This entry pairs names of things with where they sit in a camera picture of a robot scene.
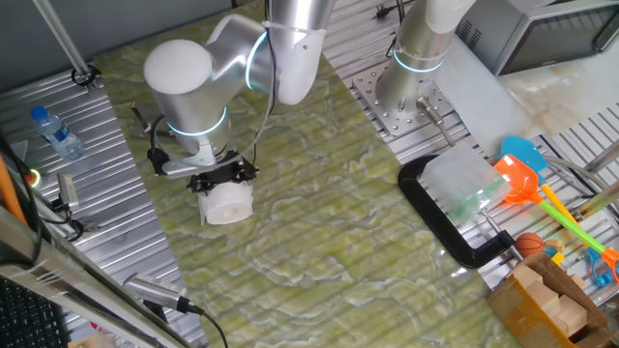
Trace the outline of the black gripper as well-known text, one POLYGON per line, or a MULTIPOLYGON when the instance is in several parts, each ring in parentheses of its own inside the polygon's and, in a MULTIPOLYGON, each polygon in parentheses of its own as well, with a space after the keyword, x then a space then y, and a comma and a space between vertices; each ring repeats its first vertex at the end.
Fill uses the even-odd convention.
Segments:
POLYGON ((257 177, 258 173, 258 168, 240 157, 213 172, 192 175, 187 184, 187 189, 193 193, 208 192, 221 182, 250 182, 257 177))

